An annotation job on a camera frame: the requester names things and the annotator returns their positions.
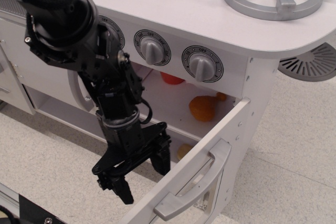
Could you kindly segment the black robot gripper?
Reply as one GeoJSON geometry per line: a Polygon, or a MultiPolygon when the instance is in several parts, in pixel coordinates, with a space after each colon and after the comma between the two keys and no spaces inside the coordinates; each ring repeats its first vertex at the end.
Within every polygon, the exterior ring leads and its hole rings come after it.
{"type": "Polygon", "coordinates": [[[147,159],[161,175],[166,175],[171,169],[171,139],[166,128],[165,122],[147,127],[142,127],[139,120],[124,127],[102,122],[108,148],[92,169],[92,173],[98,177],[99,186],[103,190],[113,190],[125,205],[133,204],[126,174],[147,159]]]}

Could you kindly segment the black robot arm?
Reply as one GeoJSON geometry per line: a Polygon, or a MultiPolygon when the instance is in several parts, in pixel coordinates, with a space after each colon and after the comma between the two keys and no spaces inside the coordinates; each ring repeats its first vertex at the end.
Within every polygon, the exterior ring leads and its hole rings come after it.
{"type": "Polygon", "coordinates": [[[161,175],[170,171],[166,123],[140,120],[143,85],[118,37],[98,20],[93,0],[17,0],[26,11],[25,42],[50,66],[72,70],[84,83],[108,148],[93,167],[102,189],[134,202],[126,174],[147,159],[161,175]]]}

